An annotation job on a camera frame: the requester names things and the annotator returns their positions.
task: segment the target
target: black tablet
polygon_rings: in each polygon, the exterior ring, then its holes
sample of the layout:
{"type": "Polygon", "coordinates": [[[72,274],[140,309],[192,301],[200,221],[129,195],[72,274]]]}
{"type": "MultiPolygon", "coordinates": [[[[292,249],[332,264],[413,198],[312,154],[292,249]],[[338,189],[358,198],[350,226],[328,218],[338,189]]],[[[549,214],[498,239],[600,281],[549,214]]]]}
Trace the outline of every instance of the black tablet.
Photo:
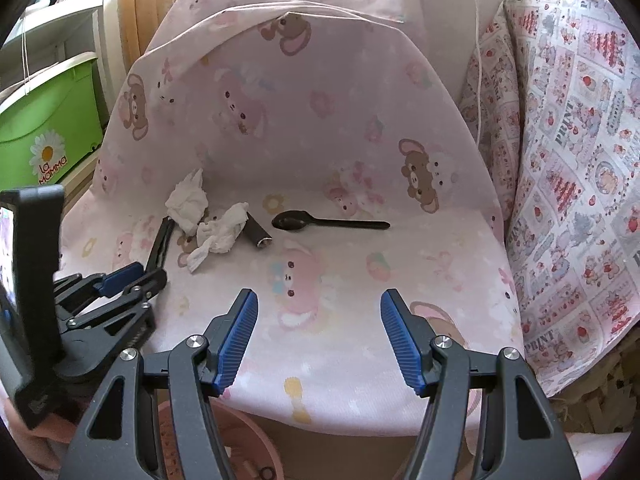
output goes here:
{"type": "Polygon", "coordinates": [[[63,203],[62,186],[0,192],[0,376],[29,427],[57,402],[52,366],[62,343],[53,274],[63,203]]]}

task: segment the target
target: patterned fabric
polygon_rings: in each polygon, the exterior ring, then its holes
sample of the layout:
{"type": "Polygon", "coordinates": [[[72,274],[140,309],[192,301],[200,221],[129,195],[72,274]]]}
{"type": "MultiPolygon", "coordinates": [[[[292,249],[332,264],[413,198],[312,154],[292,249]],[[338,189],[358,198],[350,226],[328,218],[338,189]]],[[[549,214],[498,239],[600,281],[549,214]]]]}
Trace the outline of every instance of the patterned fabric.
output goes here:
{"type": "MultiPolygon", "coordinates": [[[[512,0],[481,56],[481,152],[527,359],[551,396],[640,319],[640,52],[607,0],[512,0]]],[[[476,58],[467,83],[476,136],[476,58]]]]}
{"type": "MultiPolygon", "coordinates": [[[[151,349],[202,332],[248,286],[260,314],[225,402],[314,431],[415,434],[426,402],[380,321],[386,288],[468,348],[524,351],[494,186],[417,47],[419,0],[268,1],[176,1],[63,222],[61,273],[145,260],[169,193],[202,167],[209,215],[248,202],[274,244],[240,238],[191,275],[195,241],[176,233],[151,349]],[[247,5],[222,10],[233,2],[247,5]],[[392,227],[286,234],[270,226],[285,209],[392,227]]],[[[473,392],[471,427],[478,405],[473,392]]]]}

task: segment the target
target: white tissue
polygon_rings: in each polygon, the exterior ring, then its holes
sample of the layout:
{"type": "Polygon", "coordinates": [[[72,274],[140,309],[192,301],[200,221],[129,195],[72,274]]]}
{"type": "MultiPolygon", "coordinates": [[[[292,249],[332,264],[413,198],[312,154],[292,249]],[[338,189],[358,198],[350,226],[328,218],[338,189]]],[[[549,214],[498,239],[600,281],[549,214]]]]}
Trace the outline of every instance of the white tissue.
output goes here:
{"type": "Polygon", "coordinates": [[[239,202],[231,206],[219,220],[201,222],[198,225],[196,241],[198,248],[187,256],[187,268],[193,272],[204,261],[209,253],[228,253],[236,242],[236,238],[244,229],[247,202],[239,202]]]}
{"type": "Polygon", "coordinates": [[[187,236],[196,234],[198,222],[209,206],[207,195],[202,190],[202,168],[192,171],[179,182],[164,205],[167,214],[187,236]]]}

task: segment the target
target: pink sheet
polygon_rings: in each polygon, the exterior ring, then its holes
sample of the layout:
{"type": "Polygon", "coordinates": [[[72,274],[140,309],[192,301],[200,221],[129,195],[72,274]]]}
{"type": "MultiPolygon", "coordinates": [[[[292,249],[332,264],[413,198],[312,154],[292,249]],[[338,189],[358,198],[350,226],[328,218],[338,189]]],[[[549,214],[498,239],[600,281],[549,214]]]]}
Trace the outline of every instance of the pink sheet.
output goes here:
{"type": "MultiPolygon", "coordinates": [[[[481,54],[481,152],[527,359],[552,396],[640,319],[640,51],[607,0],[511,0],[481,54]]],[[[477,84],[473,59],[473,134],[477,84]]]]}
{"type": "MultiPolygon", "coordinates": [[[[175,234],[151,348],[249,286],[260,314],[225,402],[314,431],[417,433],[426,402],[380,321],[386,288],[468,348],[524,350],[495,189],[422,23],[418,0],[177,0],[65,218],[62,272],[146,258],[170,191],[202,167],[209,214],[248,202],[274,244],[240,238],[189,274],[194,240],[175,234]],[[286,208],[392,227],[286,234],[270,227],[286,208]]],[[[478,406],[474,392],[470,427],[478,406]]]]}

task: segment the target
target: plastic spoon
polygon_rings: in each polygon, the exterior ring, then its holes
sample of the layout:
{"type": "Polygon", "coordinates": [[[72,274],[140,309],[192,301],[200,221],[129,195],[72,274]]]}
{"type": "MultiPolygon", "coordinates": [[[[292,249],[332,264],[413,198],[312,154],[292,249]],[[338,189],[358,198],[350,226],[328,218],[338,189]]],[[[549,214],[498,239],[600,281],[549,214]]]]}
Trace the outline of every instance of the plastic spoon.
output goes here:
{"type": "Polygon", "coordinates": [[[306,211],[284,211],[277,214],[271,221],[276,229],[283,231],[300,231],[309,224],[323,225],[327,227],[350,227],[356,229],[389,229],[389,222],[369,220],[324,220],[314,218],[306,211]]]}

